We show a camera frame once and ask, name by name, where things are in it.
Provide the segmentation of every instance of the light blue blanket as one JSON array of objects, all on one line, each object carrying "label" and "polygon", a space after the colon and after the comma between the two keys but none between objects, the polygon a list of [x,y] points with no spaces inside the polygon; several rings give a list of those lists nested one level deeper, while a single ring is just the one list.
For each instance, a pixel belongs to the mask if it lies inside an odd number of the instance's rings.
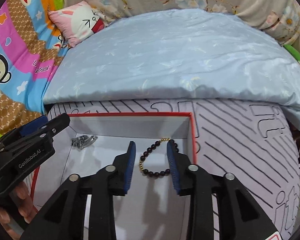
[{"label": "light blue blanket", "polygon": [[70,49],[43,101],[136,98],[276,102],[300,130],[300,65],[236,16],[174,9],[121,19]]}]

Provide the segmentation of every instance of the human hand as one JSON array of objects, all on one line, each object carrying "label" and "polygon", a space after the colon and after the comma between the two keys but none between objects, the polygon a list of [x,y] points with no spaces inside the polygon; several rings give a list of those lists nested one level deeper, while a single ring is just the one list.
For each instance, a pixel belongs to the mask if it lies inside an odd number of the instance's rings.
[{"label": "human hand", "polygon": [[[34,216],[37,214],[34,209],[32,199],[29,195],[28,187],[24,182],[21,182],[18,186],[15,187],[14,192],[22,200],[20,206],[18,207],[19,213],[25,218],[27,223],[30,223]],[[10,216],[9,214],[0,207],[0,223],[7,233],[12,237],[13,240],[19,240],[20,235],[13,231],[9,227]]]}]

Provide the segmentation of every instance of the metal clip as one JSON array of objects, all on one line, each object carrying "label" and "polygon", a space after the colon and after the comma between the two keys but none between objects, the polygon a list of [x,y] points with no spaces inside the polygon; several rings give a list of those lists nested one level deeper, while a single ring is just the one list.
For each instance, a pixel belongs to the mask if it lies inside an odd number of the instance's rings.
[{"label": "metal clip", "polygon": [[76,138],[72,138],[71,146],[77,147],[78,149],[82,150],[91,144],[93,144],[98,139],[98,136],[92,135],[91,137],[87,135],[82,135]]}]

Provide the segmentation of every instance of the open box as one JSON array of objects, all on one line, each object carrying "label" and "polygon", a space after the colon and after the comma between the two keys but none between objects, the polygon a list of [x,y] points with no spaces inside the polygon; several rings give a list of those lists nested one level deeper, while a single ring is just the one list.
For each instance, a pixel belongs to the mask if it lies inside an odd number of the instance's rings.
[{"label": "open box", "polygon": [[[70,125],[54,137],[56,153],[41,165],[34,190],[34,205],[40,209],[54,191],[73,173],[95,174],[112,164],[115,156],[136,143],[131,187],[125,197],[114,196],[114,217],[118,240],[186,239],[189,196],[179,197],[171,176],[149,178],[139,169],[139,158],[161,138],[172,138],[179,151],[196,163],[192,113],[71,114]],[[97,135],[89,147],[71,146],[71,138]],[[150,171],[169,168],[163,142],[144,162]],[[87,200],[85,227],[89,226]]]}]

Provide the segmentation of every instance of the pillow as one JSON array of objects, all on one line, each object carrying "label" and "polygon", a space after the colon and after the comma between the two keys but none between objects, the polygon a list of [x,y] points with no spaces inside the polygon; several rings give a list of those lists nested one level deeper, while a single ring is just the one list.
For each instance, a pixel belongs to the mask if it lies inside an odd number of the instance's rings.
[{"label": "pillow", "polygon": [[58,11],[50,11],[48,15],[72,48],[105,27],[100,18],[102,14],[85,1]]}]

